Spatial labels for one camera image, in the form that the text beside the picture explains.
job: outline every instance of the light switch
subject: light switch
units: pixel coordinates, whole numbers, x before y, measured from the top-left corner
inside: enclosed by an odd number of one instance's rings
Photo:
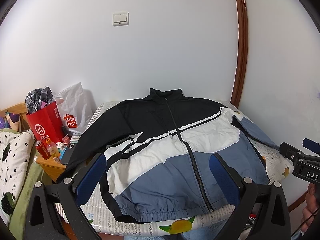
[[[113,26],[121,26],[129,24],[129,13],[128,12],[117,12],[112,17]]]
[[[127,21],[127,15],[126,14],[120,14],[120,22]]]
[[[120,22],[120,15],[119,14],[113,16],[113,22],[115,22],[115,23]]]

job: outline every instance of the black collar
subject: black collar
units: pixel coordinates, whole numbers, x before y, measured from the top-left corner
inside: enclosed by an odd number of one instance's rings
[[[160,90],[150,88],[150,95],[148,95],[145,99],[151,99],[157,102],[164,102],[166,99],[171,101],[171,100],[179,100],[182,97],[183,97],[183,94],[181,89],[162,92]]]

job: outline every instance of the color-block zip-up jacket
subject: color-block zip-up jacket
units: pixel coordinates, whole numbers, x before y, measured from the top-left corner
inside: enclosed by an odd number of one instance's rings
[[[209,169],[219,153],[242,177],[267,184],[265,163],[251,136],[277,148],[254,123],[224,105],[150,89],[122,101],[81,136],[61,181],[96,152],[104,152],[100,191],[116,220],[144,223],[209,213],[227,204]]]

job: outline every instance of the nightstand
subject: nightstand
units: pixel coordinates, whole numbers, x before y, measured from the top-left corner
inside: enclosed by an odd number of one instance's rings
[[[57,178],[66,168],[65,165],[57,163],[52,157],[44,160],[41,155],[38,156],[36,163],[40,164],[54,182],[57,182]]]

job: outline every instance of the red can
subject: red can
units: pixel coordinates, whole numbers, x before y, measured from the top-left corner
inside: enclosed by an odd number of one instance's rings
[[[36,142],[36,149],[45,160],[51,157],[51,154],[48,152],[42,141],[39,140]]]

